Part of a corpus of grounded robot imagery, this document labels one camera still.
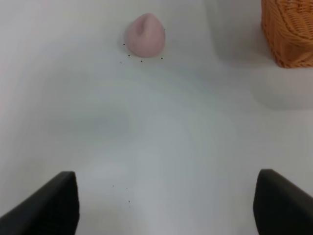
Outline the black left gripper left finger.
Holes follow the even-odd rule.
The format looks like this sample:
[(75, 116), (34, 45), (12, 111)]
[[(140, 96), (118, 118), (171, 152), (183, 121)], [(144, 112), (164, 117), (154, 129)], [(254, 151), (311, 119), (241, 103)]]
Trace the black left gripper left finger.
[(80, 219), (76, 174), (63, 171), (0, 217), (2, 235), (74, 235)]

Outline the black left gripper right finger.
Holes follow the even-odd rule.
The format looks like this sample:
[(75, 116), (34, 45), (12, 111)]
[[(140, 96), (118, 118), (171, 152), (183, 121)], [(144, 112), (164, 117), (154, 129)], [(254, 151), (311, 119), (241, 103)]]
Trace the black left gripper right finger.
[(311, 235), (313, 198), (272, 169), (262, 169), (253, 200), (260, 235)]

